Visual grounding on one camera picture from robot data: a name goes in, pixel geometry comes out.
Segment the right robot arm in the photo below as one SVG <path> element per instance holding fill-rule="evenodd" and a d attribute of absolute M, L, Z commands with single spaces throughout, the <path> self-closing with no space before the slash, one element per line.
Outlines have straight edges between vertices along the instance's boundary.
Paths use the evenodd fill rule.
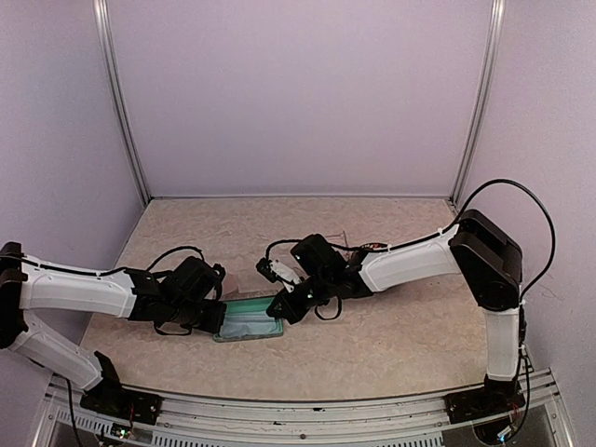
<path fill-rule="evenodd" d="M 488 357 L 482 387 L 446 396 L 451 423 L 528 404 L 519 381 L 525 332 L 522 250 L 481 212 L 465 211 L 447 228 L 398 246 L 373 243 L 348 250 L 321 234 L 291 245 L 302 275 L 270 255 L 256 265 L 263 277 L 282 285 L 266 309 L 269 317 L 295 324 L 331 299 L 368 298 L 417 280 L 462 275 L 485 316 Z"/>

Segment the clear pink glasses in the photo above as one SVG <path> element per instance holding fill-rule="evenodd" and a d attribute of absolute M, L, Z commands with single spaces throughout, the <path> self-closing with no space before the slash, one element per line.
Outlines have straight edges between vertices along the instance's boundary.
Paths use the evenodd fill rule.
<path fill-rule="evenodd" d="M 331 244 L 339 245 L 342 247 L 350 246 L 346 232 L 344 230 L 335 233 L 325 234 L 324 237 Z"/>

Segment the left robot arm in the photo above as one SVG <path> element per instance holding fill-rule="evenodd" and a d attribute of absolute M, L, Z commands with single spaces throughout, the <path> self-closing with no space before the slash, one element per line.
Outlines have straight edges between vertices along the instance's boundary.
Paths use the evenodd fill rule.
<path fill-rule="evenodd" d="M 79 387 L 83 408 L 132 422 L 154 424 L 162 399 L 123 387 L 113 362 L 88 352 L 51 329 L 37 309 L 73 310 L 165 324 L 178 334 L 217 333 L 224 322 L 226 272 L 209 265 L 199 249 L 172 270 L 119 267 L 78 270 L 27 256 L 18 242 L 1 249 L 1 347 L 19 353 Z"/>

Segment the grey glasses case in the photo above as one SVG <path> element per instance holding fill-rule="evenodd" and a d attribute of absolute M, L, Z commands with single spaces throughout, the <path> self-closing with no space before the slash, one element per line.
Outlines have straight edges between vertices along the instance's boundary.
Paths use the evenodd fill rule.
<path fill-rule="evenodd" d="M 223 324 L 212 336 L 213 341 L 230 343 L 282 336 L 283 321 L 266 313 L 273 300 L 271 294 L 227 300 Z"/>

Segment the small blue cleaning cloth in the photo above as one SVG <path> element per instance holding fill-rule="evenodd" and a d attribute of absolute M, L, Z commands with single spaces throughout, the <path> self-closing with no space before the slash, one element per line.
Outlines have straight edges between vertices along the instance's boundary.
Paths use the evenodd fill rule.
<path fill-rule="evenodd" d="M 278 333 L 278 324 L 264 311 L 226 315 L 219 336 L 223 339 L 261 337 Z"/>

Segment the pink glasses case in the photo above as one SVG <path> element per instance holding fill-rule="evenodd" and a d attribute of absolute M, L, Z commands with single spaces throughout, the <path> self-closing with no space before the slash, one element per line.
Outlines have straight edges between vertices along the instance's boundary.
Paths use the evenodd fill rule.
<path fill-rule="evenodd" d="M 240 288 L 237 276 L 227 273 L 222 281 L 222 301 L 233 301 L 241 299 Z"/>

